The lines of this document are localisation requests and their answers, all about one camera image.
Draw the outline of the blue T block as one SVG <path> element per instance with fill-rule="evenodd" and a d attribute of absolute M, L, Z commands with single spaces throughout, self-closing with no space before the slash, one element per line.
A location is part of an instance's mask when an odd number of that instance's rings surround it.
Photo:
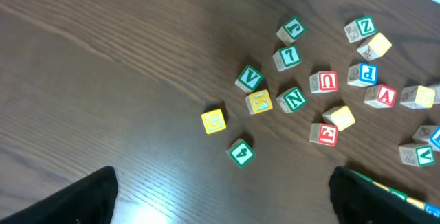
<path fill-rule="evenodd" d="M 426 203 L 424 210 L 425 210 L 425 212 L 429 213 L 430 215 L 435 216 L 436 218 L 440 218 L 440 208 L 439 207 L 432 205 L 432 204 L 429 204 L 429 203 Z"/>

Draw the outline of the yellow O block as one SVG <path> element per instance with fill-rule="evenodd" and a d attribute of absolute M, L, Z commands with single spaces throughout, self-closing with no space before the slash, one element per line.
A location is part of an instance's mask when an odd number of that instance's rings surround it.
<path fill-rule="evenodd" d="M 424 211 L 426 204 L 423 201 L 419 201 L 417 199 L 414 199 L 412 197 L 407 197 L 406 202 L 411 204 L 412 206 L 419 208 L 420 210 Z"/>
<path fill-rule="evenodd" d="M 387 191 L 387 192 L 390 192 L 390 191 L 391 191 L 391 189 L 390 189 L 388 186 L 385 186 L 385 185 L 383 185 L 383 184 L 380 184 L 380 183 L 378 183 L 378 182 L 376 182 L 376 181 L 372 181 L 372 184 L 374 184 L 375 186 L 377 186 L 377 187 L 379 187 L 379 188 L 381 188 L 381 189 L 383 189 L 383 190 L 385 190 L 385 191 Z"/>

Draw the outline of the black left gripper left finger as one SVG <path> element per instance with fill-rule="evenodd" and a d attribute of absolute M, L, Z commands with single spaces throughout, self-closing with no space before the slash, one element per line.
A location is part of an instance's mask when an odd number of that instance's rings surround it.
<path fill-rule="evenodd" d="M 105 166 L 1 224 L 110 224 L 118 195 L 115 169 Z"/>

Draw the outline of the green B block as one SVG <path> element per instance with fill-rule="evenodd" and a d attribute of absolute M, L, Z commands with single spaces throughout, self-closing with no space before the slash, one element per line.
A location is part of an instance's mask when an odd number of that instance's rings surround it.
<path fill-rule="evenodd" d="M 403 192 L 401 192 L 399 190 L 396 190 L 394 188 L 390 189 L 390 193 L 393 194 L 396 197 L 399 197 L 402 201 L 405 201 L 408 198 L 407 194 L 405 194 L 405 193 L 403 193 Z"/>

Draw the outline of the green R block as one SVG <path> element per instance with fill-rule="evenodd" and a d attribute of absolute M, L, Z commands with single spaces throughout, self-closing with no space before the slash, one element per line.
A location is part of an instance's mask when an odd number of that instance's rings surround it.
<path fill-rule="evenodd" d="M 352 170 L 351 172 L 355 173 L 357 176 L 363 178 L 364 180 L 366 180 L 368 182 L 373 182 L 373 180 L 370 177 L 367 177 L 366 175 L 363 175 L 362 173 L 356 172 L 354 170 Z"/>

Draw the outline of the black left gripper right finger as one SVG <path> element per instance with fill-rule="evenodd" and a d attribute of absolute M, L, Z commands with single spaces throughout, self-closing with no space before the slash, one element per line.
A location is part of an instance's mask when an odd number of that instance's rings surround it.
<path fill-rule="evenodd" d="M 439 218 L 402 201 L 338 166 L 329 180 L 330 200 L 340 223 L 439 224 Z"/>

